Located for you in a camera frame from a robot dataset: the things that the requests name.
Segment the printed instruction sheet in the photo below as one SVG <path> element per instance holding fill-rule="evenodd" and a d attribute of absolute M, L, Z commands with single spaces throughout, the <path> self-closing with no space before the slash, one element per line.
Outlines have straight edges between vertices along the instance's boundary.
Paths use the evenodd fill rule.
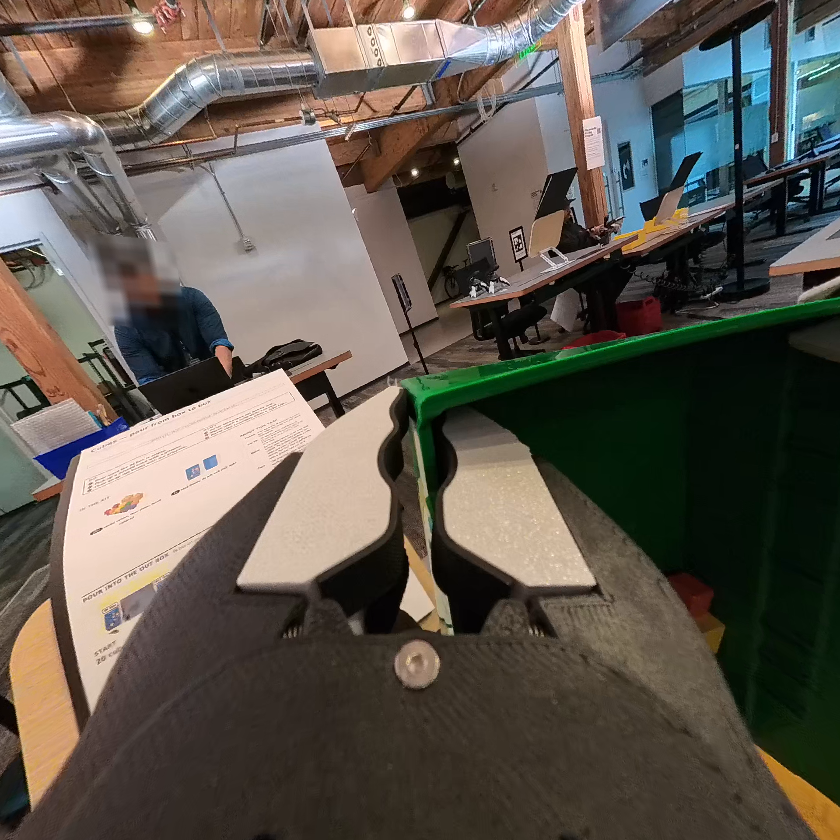
<path fill-rule="evenodd" d="M 264 475 L 323 429 L 287 374 L 277 372 L 72 460 L 50 545 L 49 598 L 80 727 L 174 568 Z"/>

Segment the dark wooden post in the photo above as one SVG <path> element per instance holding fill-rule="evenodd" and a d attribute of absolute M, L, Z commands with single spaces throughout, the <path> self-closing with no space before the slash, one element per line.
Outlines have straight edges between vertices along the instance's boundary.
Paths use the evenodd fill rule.
<path fill-rule="evenodd" d="M 788 159 L 790 15 L 791 2 L 778 1 L 770 16 L 770 167 L 781 165 Z"/>

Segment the row of dark desks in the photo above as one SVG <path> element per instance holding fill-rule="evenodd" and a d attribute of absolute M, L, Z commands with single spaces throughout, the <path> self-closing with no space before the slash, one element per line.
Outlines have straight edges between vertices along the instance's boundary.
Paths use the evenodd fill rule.
<path fill-rule="evenodd" d="M 786 236 L 791 181 L 807 176 L 809 187 L 805 202 L 806 215 L 807 217 L 823 215 L 827 210 L 825 208 L 826 188 L 829 186 L 826 177 L 830 171 L 838 170 L 838 162 L 839 148 L 835 146 L 819 154 L 810 154 L 780 164 L 746 180 L 745 186 L 748 189 L 770 190 L 774 238 Z"/>

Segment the grey-topped desk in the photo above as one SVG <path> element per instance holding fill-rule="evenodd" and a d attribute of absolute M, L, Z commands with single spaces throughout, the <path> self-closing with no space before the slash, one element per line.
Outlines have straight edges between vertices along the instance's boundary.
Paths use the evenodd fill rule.
<path fill-rule="evenodd" d="M 769 276 L 788 277 L 839 270 L 839 219 L 817 230 L 769 267 Z"/>

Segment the yellow plastic stand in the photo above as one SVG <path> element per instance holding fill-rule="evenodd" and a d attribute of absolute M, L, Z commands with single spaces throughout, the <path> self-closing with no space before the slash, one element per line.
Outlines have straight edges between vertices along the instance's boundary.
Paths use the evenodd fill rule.
<path fill-rule="evenodd" d="M 659 224 L 655 220 L 645 222 L 641 229 L 613 237 L 614 242 L 622 246 L 624 256 L 642 257 L 653 253 L 657 248 L 677 240 L 686 231 L 689 221 L 689 209 L 678 208 L 674 215 Z"/>

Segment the large smooth metal duct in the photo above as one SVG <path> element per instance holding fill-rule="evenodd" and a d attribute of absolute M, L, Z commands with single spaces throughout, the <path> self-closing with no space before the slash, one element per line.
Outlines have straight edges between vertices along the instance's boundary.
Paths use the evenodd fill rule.
<path fill-rule="evenodd" d="M 155 240 L 153 228 L 104 129 L 86 115 L 54 112 L 2 121 L 2 163 L 29 162 L 94 230 Z M 116 213 L 81 178 L 71 154 L 91 168 Z"/>

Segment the metal wall conduit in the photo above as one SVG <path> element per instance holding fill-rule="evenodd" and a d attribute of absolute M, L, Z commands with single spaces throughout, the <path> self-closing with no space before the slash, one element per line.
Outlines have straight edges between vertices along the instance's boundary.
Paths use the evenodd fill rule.
<path fill-rule="evenodd" d="M 201 164 L 200 168 L 205 173 L 208 174 L 208 176 L 212 179 L 212 181 L 213 181 L 213 183 L 216 187 L 217 193 L 219 194 L 219 196 L 220 196 L 220 198 L 223 202 L 223 205 L 226 209 L 227 215 L 229 216 L 229 219 L 230 219 L 232 225 L 234 226 L 234 230 L 235 230 L 236 235 L 237 235 L 238 246 L 240 247 L 241 251 L 244 254 L 253 253 L 256 250 L 256 245 L 255 245 L 253 239 L 245 233 L 245 231 L 244 231 L 244 229 L 243 229 L 243 227 L 242 227 L 242 225 L 241 225 L 241 223 L 238 219 L 236 211 L 235 211 L 233 205 L 231 204 L 231 202 L 229 200 L 229 197 L 228 197 L 225 189 L 223 188 L 223 185 L 220 182 L 213 165 L 209 164 L 209 163 Z"/>

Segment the black angled board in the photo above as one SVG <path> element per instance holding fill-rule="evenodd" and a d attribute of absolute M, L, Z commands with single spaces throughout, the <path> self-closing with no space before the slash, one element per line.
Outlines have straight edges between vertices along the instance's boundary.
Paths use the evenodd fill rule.
<path fill-rule="evenodd" d="M 683 158 L 671 183 L 666 187 L 665 193 L 672 193 L 673 191 L 682 192 L 685 189 L 689 176 L 701 156 L 702 152 L 695 152 L 687 154 Z"/>
<path fill-rule="evenodd" d="M 534 220 L 565 211 L 569 204 L 569 192 L 577 175 L 577 167 L 547 175 L 539 197 Z"/>

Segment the black bag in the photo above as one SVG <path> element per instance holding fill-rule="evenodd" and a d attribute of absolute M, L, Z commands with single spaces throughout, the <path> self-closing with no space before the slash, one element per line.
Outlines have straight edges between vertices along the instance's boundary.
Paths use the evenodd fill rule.
<path fill-rule="evenodd" d="M 289 371 L 319 357 L 321 354 L 321 345 L 303 339 L 295 339 L 271 347 L 256 362 L 246 366 L 245 371 L 248 377 L 265 375 L 278 370 Z"/>

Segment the spiral metal air duct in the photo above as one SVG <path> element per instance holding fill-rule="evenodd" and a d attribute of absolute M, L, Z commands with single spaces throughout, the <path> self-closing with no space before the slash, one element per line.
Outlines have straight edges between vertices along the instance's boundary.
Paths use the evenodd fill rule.
<path fill-rule="evenodd" d="M 176 134 L 206 107 L 313 88 L 316 61 L 305 49 L 211 53 L 178 66 L 133 108 L 92 116 L 118 149 L 148 148 Z"/>
<path fill-rule="evenodd" d="M 486 57 L 483 66 L 495 66 L 517 58 L 582 6 L 583 1 L 528 2 L 508 19 L 484 27 Z"/>

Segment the tablet on floor stand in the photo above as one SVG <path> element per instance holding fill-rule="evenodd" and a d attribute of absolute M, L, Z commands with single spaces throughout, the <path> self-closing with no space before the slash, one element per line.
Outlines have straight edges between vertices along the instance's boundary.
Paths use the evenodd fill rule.
<path fill-rule="evenodd" d="M 410 294 L 408 293 L 408 289 L 406 287 L 406 283 L 402 275 L 394 274 L 392 276 L 392 284 L 400 305 L 400 309 L 402 310 L 402 315 L 406 321 L 407 331 L 411 336 L 413 347 L 418 357 L 418 361 L 422 366 L 424 374 L 429 375 L 429 370 L 427 368 L 427 363 L 425 361 L 424 354 L 422 352 L 420 343 L 417 340 L 417 336 L 415 334 L 414 327 L 410 319 L 410 311 L 413 308 L 413 302 L 410 297 Z"/>

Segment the pile of wooden coloured cubes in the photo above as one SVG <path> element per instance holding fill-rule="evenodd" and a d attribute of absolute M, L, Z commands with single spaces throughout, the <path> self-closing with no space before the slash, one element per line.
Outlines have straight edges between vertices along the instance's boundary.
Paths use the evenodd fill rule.
<path fill-rule="evenodd" d="M 711 652 L 717 655 L 726 628 L 711 614 L 714 596 L 711 587 L 686 572 L 670 574 L 666 580 L 686 607 Z"/>

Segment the blue plastic bin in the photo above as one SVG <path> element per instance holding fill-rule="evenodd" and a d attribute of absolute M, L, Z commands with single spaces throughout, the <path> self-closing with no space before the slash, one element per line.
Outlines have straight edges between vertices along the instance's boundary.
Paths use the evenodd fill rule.
<path fill-rule="evenodd" d="M 100 428 L 98 431 L 79 437 L 67 444 L 53 448 L 41 455 L 37 455 L 34 461 L 43 469 L 49 472 L 58 480 L 67 476 L 71 461 L 87 448 L 103 443 L 109 439 L 110 427 Z"/>

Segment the wooden post with sign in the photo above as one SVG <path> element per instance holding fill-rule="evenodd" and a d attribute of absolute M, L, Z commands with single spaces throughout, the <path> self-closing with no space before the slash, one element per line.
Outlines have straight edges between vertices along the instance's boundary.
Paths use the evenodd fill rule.
<path fill-rule="evenodd" d="M 587 171 L 585 167 L 582 120 L 595 116 L 595 104 L 583 6 L 560 23 L 556 34 L 582 213 L 586 226 L 593 227 L 604 222 L 607 204 L 603 168 Z"/>

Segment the light wooden post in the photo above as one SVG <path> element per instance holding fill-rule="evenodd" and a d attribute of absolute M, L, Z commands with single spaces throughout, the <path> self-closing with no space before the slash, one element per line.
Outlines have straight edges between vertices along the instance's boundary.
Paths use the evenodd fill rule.
<path fill-rule="evenodd" d="M 4 261 L 1 341 L 51 404 L 72 400 L 105 424 L 117 420 L 108 401 Z"/>

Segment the white bubble sheet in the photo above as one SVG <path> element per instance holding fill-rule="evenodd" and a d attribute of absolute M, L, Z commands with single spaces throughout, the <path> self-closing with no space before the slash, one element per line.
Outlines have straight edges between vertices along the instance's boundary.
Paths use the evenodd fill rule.
<path fill-rule="evenodd" d="M 73 400 L 43 407 L 10 428 L 32 455 L 43 455 L 102 430 L 97 418 Z"/>

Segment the yellow plastic box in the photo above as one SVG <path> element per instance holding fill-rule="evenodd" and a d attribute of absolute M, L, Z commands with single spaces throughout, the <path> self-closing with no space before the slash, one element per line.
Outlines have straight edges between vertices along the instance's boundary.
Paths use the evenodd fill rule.
<path fill-rule="evenodd" d="M 820 839 L 839 839 L 839 806 L 767 752 L 759 747 L 756 750 L 782 792 L 815 836 Z"/>

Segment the long wooden desk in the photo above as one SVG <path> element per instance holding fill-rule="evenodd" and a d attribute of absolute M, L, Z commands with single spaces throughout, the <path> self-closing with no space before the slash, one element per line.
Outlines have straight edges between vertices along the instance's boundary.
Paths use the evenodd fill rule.
<path fill-rule="evenodd" d="M 655 251 L 685 246 L 689 236 L 701 226 L 723 217 L 727 210 L 727 206 L 719 206 L 689 214 L 685 233 Z M 532 298 L 535 303 L 543 303 L 573 288 L 585 296 L 590 328 L 594 331 L 611 329 L 617 326 L 616 302 L 619 296 L 636 268 L 644 264 L 653 253 L 642 257 L 624 256 L 621 244 L 612 241 L 608 245 L 590 248 L 583 255 L 571 257 L 569 264 L 561 268 L 528 269 L 510 280 L 509 288 L 493 296 L 474 299 L 465 295 L 452 302 L 450 307 L 468 310 L 474 307 L 494 308 L 503 302 L 519 301 L 522 298 Z"/>

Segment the wood-edged desk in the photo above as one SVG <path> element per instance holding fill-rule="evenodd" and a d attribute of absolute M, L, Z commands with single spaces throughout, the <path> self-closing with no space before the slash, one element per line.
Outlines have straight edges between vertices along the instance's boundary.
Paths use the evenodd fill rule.
<path fill-rule="evenodd" d="M 284 372 L 287 373 L 291 383 L 296 386 L 304 400 L 311 402 L 324 396 L 327 398 L 335 417 L 341 417 L 344 415 L 344 408 L 333 389 L 328 371 L 337 368 L 339 364 L 349 361 L 351 358 L 352 353 L 350 351 L 344 351 L 334 356 L 322 352 L 319 357 Z M 248 377 L 245 371 L 246 366 L 248 364 L 242 362 L 239 357 L 235 356 L 233 358 L 233 381 L 235 384 L 251 380 L 259 375 Z"/>

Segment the rectangular metal duct box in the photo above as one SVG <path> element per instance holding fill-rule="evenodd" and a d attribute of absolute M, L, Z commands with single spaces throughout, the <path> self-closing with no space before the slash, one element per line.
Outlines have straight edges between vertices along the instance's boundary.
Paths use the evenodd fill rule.
<path fill-rule="evenodd" d="M 312 29 L 307 46 L 320 98 L 423 85 L 497 55 L 489 28 L 441 19 Z"/>

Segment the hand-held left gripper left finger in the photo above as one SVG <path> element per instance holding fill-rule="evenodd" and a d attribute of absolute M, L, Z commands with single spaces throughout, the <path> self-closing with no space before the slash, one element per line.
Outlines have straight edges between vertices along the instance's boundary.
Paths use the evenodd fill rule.
<path fill-rule="evenodd" d="M 332 600 L 393 630 L 408 579 L 396 478 L 406 392 L 390 385 L 306 447 L 237 578 L 239 590 Z"/>

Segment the green plastic box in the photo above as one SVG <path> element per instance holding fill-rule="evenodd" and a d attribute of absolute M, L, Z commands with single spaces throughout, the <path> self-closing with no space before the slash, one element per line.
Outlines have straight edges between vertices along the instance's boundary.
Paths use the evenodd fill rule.
<path fill-rule="evenodd" d="M 719 663 L 759 747 L 839 785 L 838 299 L 405 380 L 426 480 L 438 419 L 513 432 L 666 574 L 713 590 Z"/>

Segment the black office chair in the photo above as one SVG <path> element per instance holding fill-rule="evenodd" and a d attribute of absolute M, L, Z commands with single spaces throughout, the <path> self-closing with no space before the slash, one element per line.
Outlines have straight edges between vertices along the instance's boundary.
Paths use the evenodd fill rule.
<path fill-rule="evenodd" d="M 469 309 L 474 337 L 478 341 L 494 340 L 499 361 L 510 361 L 523 355 L 535 354 L 535 351 L 520 350 L 516 340 L 521 339 L 527 343 L 527 330 L 536 328 L 547 315 L 547 309 L 537 303 L 529 303 L 513 311 L 509 311 L 506 304 L 494 308 Z"/>

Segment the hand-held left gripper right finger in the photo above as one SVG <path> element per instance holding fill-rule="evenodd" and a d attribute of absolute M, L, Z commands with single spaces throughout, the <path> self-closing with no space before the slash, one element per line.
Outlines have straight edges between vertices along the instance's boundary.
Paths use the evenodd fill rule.
<path fill-rule="evenodd" d="M 456 634 L 479 633 L 502 601 L 597 591 L 528 446 L 470 407 L 446 414 L 439 441 L 432 568 Z"/>

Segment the wooden panel stand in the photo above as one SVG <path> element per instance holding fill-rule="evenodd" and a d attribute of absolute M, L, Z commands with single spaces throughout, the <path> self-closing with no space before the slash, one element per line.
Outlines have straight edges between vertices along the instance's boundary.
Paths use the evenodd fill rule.
<path fill-rule="evenodd" d="M 569 264 L 568 256 L 560 249 L 566 210 L 543 215 L 534 220 L 528 243 L 528 253 L 545 265 L 543 270 L 555 270 Z"/>

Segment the black laptop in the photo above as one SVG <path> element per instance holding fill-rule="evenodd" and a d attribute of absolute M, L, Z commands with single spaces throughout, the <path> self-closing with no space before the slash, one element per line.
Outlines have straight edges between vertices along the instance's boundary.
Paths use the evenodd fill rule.
<path fill-rule="evenodd" d="M 200 403 L 234 386 L 218 358 L 191 364 L 139 386 L 140 393 L 160 415 Z"/>

